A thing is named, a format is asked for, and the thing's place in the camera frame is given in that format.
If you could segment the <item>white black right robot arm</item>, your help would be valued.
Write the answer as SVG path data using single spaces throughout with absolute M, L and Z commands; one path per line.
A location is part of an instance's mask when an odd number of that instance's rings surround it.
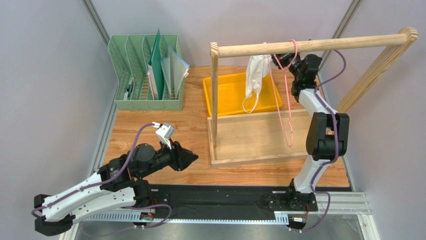
M 282 197 L 288 209 L 302 211 L 314 204 L 317 183 L 327 167 L 345 155 L 350 118 L 333 109 L 319 93 L 316 76 L 321 57 L 308 54 L 301 58 L 298 53 L 282 53 L 271 58 L 277 67 L 287 67 L 293 75 L 291 94 L 311 117 L 305 144 L 307 159 Z

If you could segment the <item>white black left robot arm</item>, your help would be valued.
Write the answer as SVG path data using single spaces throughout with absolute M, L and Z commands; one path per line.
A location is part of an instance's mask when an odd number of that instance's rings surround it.
M 116 208 L 147 209 L 156 203 L 147 176 L 170 167 L 180 172 L 198 159 L 178 141 L 156 150 L 141 143 L 126 154 L 109 161 L 88 179 L 55 195 L 34 197 L 35 231 L 51 237 L 74 224 Z

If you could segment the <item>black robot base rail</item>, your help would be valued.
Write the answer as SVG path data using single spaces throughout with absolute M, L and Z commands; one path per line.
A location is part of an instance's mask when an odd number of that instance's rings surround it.
M 160 217 L 207 217 L 265 220 L 273 212 L 317 212 L 317 200 L 308 209 L 291 210 L 282 198 L 287 186 L 152 184 L 147 206 L 159 204 Z

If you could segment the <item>white tank top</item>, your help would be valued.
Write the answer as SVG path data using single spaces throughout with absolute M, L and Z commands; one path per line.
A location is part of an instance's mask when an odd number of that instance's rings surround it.
M 263 78 L 271 72 L 271 60 L 270 54 L 252 55 L 249 58 L 245 72 L 245 98 L 242 101 L 242 109 L 245 113 L 252 113 L 258 105 Z M 245 102 L 252 97 L 253 93 L 255 93 L 255 102 L 250 108 L 247 108 Z

